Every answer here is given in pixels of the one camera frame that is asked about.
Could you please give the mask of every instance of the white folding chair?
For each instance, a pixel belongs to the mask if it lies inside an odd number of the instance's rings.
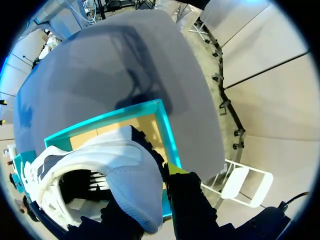
[[[229,167],[222,181],[222,185],[223,185],[222,190],[217,191],[214,189],[214,185],[218,179],[219,174],[215,176],[211,186],[207,186],[203,183],[201,183],[201,185],[204,188],[209,189],[210,191],[221,195],[222,199],[230,199],[251,208],[257,208],[258,206],[260,206],[263,200],[265,199],[271,187],[271,184],[274,180],[274,176],[272,175],[272,173],[267,171],[262,171],[250,166],[246,166],[234,161],[230,161],[228,159],[226,159],[225,161],[229,163]],[[237,199],[236,197],[240,193],[241,187],[243,186],[245,179],[250,170],[263,174],[263,178],[254,196],[252,197],[252,200],[249,203],[247,203]]]

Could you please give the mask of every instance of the wooden board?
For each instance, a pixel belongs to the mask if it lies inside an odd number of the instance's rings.
[[[70,138],[70,143],[72,149],[79,148],[89,139],[96,137],[97,135],[104,134],[114,129],[118,129],[125,126],[134,126],[139,131],[143,131],[146,135],[146,139],[153,146],[153,149],[156,150],[163,157],[164,161],[167,163],[168,158],[166,155],[165,147],[163,145],[160,132],[156,122],[156,116],[154,114],[141,116],[137,118],[132,118],[129,120],[117,122],[108,126],[104,126],[95,130],[87,131],[85,133],[73,136]]]

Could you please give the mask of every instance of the white panel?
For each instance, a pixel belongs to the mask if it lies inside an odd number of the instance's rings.
[[[248,135],[320,140],[319,79],[305,55],[225,91]]]
[[[222,49],[224,87],[307,51],[295,27],[269,5]]]
[[[7,102],[6,106],[0,105],[0,120],[6,120],[5,124],[13,124],[15,97],[0,93],[0,99],[5,100]]]
[[[310,191],[319,168],[320,141],[278,140],[247,136],[241,163],[273,174],[273,183],[262,205],[277,207],[294,196]],[[258,174],[248,176],[241,192],[253,197],[260,181]],[[289,205],[285,212],[294,217],[307,197]]]
[[[12,54],[8,56],[6,65],[3,68],[0,79],[0,92],[14,96],[17,94],[21,85],[31,72],[30,65],[32,65],[32,62],[23,58],[23,56],[34,61],[46,43],[44,40],[46,38],[47,36],[42,30],[37,30],[16,43],[12,49]]]
[[[268,0],[211,0],[200,18],[223,46],[268,5]]]

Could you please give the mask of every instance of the gray sheet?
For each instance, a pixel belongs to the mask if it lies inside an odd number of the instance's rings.
[[[183,35],[162,10],[108,17],[62,42],[40,62],[15,99],[18,153],[89,118],[163,100],[182,166],[206,180],[224,164],[212,97]]]

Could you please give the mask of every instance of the teal box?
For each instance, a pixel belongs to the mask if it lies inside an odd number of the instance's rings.
[[[70,138],[83,134],[85,132],[99,129],[111,124],[122,122],[125,120],[139,118],[147,115],[155,115],[155,120],[161,135],[161,139],[165,148],[167,159],[170,163],[182,168],[178,149],[175,143],[174,135],[171,130],[169,119],[165,110],[165,106],[161,99],[143,102],[140,104],[124,107],[115,111],[107,112],[105,114],[93,117],[91,119],[79,122],[75,125],[69,126],[51,136],[44,139],[45,147],[56,146],[64,151],[72,151]],[[22,161],[33,162],[36,158],[35,151],[24,152],[19,154],[15,159],[16,163],[20,164]],[[170,203],[167,196],[167,191],[164,190],[162,194],[162,215],[164,217],[172,214]]]

